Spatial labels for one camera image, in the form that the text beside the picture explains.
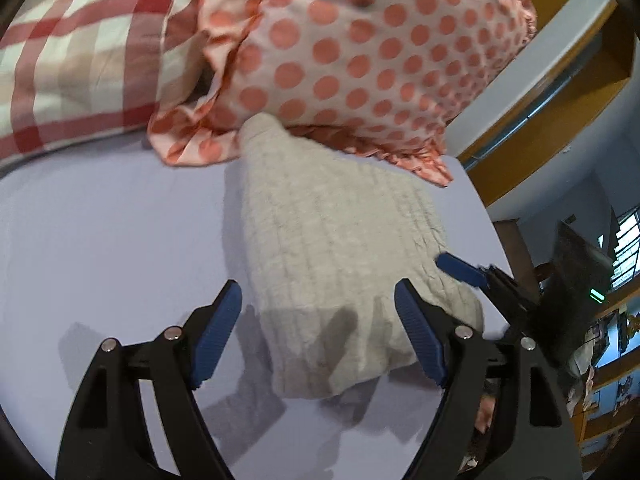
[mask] white bed sheet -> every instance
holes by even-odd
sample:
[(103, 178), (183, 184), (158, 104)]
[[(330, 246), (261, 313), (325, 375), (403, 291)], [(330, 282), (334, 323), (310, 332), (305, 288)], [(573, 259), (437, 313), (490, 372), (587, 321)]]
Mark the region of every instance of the white bed sheet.
[[(451, 249), (508, 272), (471, 182), (446, 160), (455, 181), (424, 185)], [(209, 304), (228, 278), (242, 282), (239, 164), (168, 168), (133, 134), (45, 156), (0, 180), (0, 402), (50, 474), (100, 341), (152, 339)], [(495, 336), (506, 323), (481, 299), (485, 335)], [(175, 472), (150, 385), (142, 392), (158, 462)], [(245, 306), (196, 398), (238, 480), (389, 480), (402, 478), (441, 392), (414, 366), (335, 399), (281, 400)]]

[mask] window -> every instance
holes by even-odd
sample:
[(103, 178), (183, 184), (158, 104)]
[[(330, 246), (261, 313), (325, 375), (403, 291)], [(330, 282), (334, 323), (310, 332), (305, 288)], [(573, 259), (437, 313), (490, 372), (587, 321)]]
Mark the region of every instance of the window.
[(618, 219), (620, 231), (617, 232), (618, 246), (616, 261), (613, 262), (612, 288), (618, 288), (640, 272), (640, 206)]

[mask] folded cloth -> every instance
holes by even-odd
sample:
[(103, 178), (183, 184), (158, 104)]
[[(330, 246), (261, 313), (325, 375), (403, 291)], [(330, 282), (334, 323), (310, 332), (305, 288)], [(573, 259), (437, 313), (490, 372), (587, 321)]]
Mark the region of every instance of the folded cloth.
[(248, 275), (282, 397), (340, 394), (416, 361), (393, 294), (411, 279), (478, 330), (478, 298), (435, 265), (445, 234), (423, 180), (291, 136), (258, 114), (240, 129)]

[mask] polka dot pillow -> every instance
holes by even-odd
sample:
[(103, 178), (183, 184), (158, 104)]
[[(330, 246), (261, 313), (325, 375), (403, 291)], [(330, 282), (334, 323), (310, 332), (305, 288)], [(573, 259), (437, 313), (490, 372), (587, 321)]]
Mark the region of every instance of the polka dot pillow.
[(150, 142), (168, 164), (228, 160), (237, 129), (264, 110), (445, 186), (447, 121), (531, 40), (535, 20), (529, 0), (200, 0), (212, 86), (156, 115)]

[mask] plaid pillow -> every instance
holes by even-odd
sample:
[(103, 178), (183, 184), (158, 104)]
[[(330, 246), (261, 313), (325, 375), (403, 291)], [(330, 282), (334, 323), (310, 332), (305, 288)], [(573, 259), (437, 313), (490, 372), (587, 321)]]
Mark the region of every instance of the plaid pillow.
[(202, 72), (197, 0), (47, 0), (0, 41), (0, 168), (145, 126)]

